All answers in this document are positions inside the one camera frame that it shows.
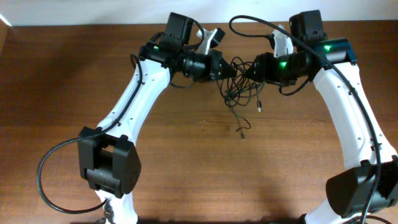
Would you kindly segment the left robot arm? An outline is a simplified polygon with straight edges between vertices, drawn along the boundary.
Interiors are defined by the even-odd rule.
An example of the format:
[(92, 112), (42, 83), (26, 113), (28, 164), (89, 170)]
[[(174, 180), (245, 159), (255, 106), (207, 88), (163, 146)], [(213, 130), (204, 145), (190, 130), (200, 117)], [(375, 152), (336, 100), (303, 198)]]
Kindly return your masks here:
[(166, 28), (131, 55), (136, 69), (120, 99), (95, 129), (84, 127), (79, 136), (80, 175), (101, 200), (104, 218), (98, 223), (137, 223), (132, 190), (141, 173), (136, 151), (141, 127), (159, 95), (181, 72), (194, 82), (233, 77), (235, 71), (215, 50), (225, 32), (200, 28), (200, 42), (188, 45), (190, 17), (170, 13)]

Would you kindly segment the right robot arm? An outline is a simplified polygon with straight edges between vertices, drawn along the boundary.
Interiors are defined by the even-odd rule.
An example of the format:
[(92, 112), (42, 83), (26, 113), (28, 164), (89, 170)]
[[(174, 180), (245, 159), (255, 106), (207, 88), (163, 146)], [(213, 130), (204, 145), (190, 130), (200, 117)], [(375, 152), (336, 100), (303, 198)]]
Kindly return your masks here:
[(323, 203), (299, 222), (363, 223), (397, 204), (397, 152), (366, 98), (350, 42), (329, 39), (318, 10), (296, 14), (289, 23), (289, 31), (274, 30), (274, 52), (258, 55), (245, 75), (281, 88), (299, 77), (312, 82), (333, 120), (345, 166), (327, 180)]

